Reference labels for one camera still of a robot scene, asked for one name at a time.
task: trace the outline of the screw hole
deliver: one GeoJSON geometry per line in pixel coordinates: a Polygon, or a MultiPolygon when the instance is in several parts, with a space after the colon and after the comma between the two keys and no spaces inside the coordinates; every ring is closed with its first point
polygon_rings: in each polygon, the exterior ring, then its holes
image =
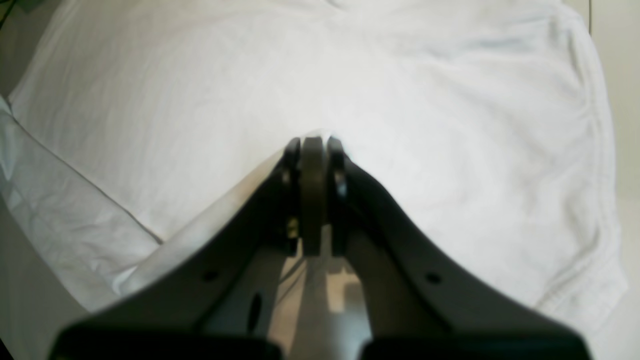
{"type": "Polygon", "coordinates": [[[249,321],[247,323],[247,330],[252,333],[255,330],[255,326],[258,325],[258,319],[260,318],[260,309],[262,308],[262,297],[260,293],[256,293],[251,301],[251,307],[249,308],[249,321]]]}
{"type": "Polygon", "coordinates": [[[204,273],[204,275],[202,276],[202,280],[204,282],[211,282],[215,279],[218,278],[218,272],[217,271],[208,271],[206,273],[204,273]]]}
{"type": "Polygon", "coordinates": [[[442,282],[442,278],[434,272],[428,272],[426,278],[431,284],[440,284],[442,282]]]}

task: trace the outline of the mounting hole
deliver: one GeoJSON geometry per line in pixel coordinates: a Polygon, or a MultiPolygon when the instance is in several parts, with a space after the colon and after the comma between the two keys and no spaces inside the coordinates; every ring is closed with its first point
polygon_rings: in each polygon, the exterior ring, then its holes
{"type": "Polygon", "coordinates": [[[256,293],[251,301],[251,307],[249,308],[249,321],[246,324],[246,329],[249,333],[252,333],[253,330],[255,330],[255,326],[258,325],[261,308],[262,296],[260,296],[260,293],[256,293]]]}
{"type": "Polygon", "coordinates": [[[217,278],[218,278],[218,272],[214,271],[214,270],[207,271],[206,273],[204,273],[202,275],[202,280],[204,282],[211,282],[211,281],[213,281],[213,280],[215,280],[217,278]]]}
{"type": "Polygon", "coordinates": [[[425,277],[431,284],[440,284],[442,282],[442,278],[434,272],[428,272],[425,277]]]}

